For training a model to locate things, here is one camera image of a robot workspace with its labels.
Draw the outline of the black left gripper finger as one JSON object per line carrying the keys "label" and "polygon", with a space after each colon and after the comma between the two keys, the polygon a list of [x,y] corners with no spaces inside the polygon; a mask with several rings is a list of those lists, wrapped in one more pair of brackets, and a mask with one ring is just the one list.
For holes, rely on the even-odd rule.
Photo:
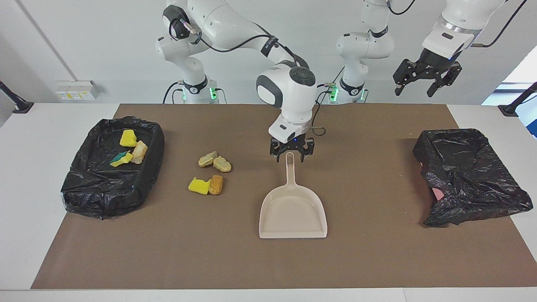
{"label": "black left gripper finger", "polygon": [[419,79],[417,74],[417,67],[419,61],[413,62],[409,59],[404,59],[393,73],[393,80],[395,82],[395,95],[400,96],[406,85],[413,83]]}
{"label": "black left gripper finger", "polygon": [[440,88],[445,86],[451,86],[456,78],[459,76],[460,72],[462,71],[462,66],[460,63],[454,63],[449,69],[447,69],[447,72],[444,76],[442,74],[435,70],[430,71],[430,75],[433,75],[432,78],[434,83],[428,88],[427,90],[427,96],[432,97]]}

